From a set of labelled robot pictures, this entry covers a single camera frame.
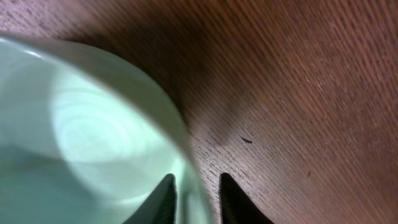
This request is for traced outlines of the mint green small bowl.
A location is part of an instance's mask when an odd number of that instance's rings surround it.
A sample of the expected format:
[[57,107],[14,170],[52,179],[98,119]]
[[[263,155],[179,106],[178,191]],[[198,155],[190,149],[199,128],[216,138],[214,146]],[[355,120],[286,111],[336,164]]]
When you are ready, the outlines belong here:
[[175,176],[175,223],[213,223],[178,109],[85,44],[1,36],[1,222],[124,223]]

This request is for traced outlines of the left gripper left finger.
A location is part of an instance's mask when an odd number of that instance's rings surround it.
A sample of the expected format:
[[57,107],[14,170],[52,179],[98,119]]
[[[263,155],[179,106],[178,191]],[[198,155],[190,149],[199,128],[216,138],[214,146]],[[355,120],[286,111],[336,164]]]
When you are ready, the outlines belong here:
[[124,224],[174,224],[176,206],[175,176],[167,174]]

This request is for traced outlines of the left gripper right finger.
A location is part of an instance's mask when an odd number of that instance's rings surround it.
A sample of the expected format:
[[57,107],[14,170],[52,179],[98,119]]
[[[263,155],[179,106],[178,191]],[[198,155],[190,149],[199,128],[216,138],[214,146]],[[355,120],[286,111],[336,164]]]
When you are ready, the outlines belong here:
[[220,175],[219,198],[222,224],[274,224],[228,173]]

